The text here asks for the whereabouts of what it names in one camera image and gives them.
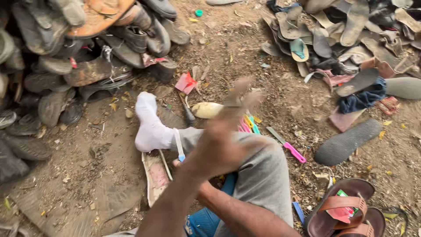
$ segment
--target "gray cloth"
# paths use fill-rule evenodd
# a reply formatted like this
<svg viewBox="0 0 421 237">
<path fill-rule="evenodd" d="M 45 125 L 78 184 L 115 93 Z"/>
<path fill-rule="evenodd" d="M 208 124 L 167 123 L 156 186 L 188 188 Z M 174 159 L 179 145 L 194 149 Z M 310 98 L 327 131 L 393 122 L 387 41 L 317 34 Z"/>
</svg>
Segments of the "gray cloth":
<svg viewBox="0 0 421 237">
<path fill-rule="evenodd" d="M 196 146 L 202 135 L 202 130 L 193 127 L 179 130 L 184 152 L 188 154 Z M 253 137 L 262 135 L 246 132 L 236 132 L 233 140 L 248 142 Z M 238 179 L 233 197 L 273 212 L 288 225 L 293 226 L 293 216 L 289 189 L 288 165 L 282 147 L 274 139 L 265 137 L 270 145 L 256 149 L 245 158 L 238 169 Z M 177 150 L 175 139 L 171 144 Z M 120 232 L 108 237 L 128 237 L 134 235 L 136 229 L 130 232 Z M 235 236 L 221 220 L 214 237 Z"/>
</svg>

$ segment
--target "white sock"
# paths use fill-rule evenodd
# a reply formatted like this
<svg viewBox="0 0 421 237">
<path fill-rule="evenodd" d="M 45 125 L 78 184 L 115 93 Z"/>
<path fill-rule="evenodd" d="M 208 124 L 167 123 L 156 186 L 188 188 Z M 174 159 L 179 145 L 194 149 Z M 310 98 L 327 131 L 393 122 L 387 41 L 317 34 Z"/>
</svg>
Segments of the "white sock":
<svg viewBox="0 0 421 237">
<path fill-rule="evenodd" d="M 157 116 L 155 98 L 156 96 L 148 92 L 141 92 L 137 96 L 136 114 L 140 127 L 134 143 L 141 152 L 169 149 L 174 137 L 174 130 L 163 125 Z"/>
</svg>

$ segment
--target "blurred hand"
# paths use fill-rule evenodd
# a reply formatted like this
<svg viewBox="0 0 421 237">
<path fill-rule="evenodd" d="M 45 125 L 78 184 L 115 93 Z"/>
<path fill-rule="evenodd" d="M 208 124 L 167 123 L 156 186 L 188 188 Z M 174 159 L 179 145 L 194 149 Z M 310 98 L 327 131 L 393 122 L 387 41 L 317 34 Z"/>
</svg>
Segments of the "blurred hand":
<svg viewBox="0 0 421 237">
<path fill-rule="evenodd" d="M 240 78 L 229 94 L 222 111 L 207 122 L 196 148 L 188 155 L 181 166 L 182 172 L 189 172 L 196 178 L 207 180 L 213 176 L 226 174 L 238 169 L 246 155 L 257 147 L 266 145 L 264 138 L 256 138 L 246 143 L 232 141 L 232 132 L 237 129 L 240 118 L 246 109 L 260 103 L 262 94 L 250 93 L 243 104 L 239 101 L 252 78 Z"/>
</svg>

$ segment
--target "pink knife handle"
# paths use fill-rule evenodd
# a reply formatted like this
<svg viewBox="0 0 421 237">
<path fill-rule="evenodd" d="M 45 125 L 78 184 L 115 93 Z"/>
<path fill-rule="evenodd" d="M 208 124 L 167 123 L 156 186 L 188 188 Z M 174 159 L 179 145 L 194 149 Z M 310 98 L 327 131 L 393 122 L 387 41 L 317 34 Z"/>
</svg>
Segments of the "pink knife handle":
<svg viewBox="0 0 421 237">
<path fill-rule="evenodd" d="M 289 144 L 288 142 L 284 143 L 284 147 L 289 149 L 291 151 L 291 154 L 297 158 L 298 161 L 300 161 L 301 163 L 305 163 L 306 162 L 306 158 L 304 158 L 293 146 L 291 146 L 291 144 Z"/>
</svg>

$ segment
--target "pink knife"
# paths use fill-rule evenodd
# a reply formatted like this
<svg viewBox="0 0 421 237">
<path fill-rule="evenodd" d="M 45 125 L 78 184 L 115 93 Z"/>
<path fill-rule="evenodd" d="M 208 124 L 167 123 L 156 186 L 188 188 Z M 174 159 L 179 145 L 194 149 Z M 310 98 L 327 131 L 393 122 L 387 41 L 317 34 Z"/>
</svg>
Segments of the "pink knife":
<svg viewBox="0 0 421 237">
<path fill-rule="evenodd" d="M 291 146 L 291 144 L 286 142 L 277 132 L 275 132 L 275 130 L 273 130 L 273 128 L 267 127 L 266 129 L 269 130 L 269 132 L 272 133 L 272 135 L 274 135 L 276 139 L 278 139 L 285 148 L 289 149 L 291 151 L 291 154 L 295 158 L 297 158 L 298 161 L 300 161 L 301 163 L 306 162 L 306 158 L 304 158 L 304 156 L 302 156 L 293 146 Z"/>
</svg>

